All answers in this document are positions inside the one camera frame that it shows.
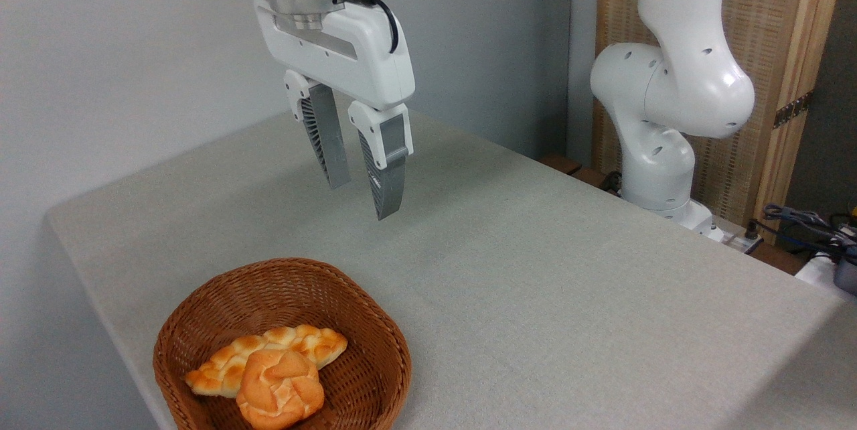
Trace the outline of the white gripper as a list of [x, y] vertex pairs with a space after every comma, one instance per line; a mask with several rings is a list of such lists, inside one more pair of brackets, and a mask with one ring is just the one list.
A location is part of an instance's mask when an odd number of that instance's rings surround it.
[[254, 8], [270, 54], [290, 69], [284, 75], [289, 107], [331, 189], [351, 181], [331, 88], [356, 99], [348, 116], [383, 220], [399, 210], [405, 161], [414, 153], [409, 111], [401, 104], [415, 93], [409, 49], [401, 24], [380, 3], [324, 1], [331, 11], [319, 14], [319, 29], [303, 29], [296, 16], [276, 12], [268, 0], [254, 0]]

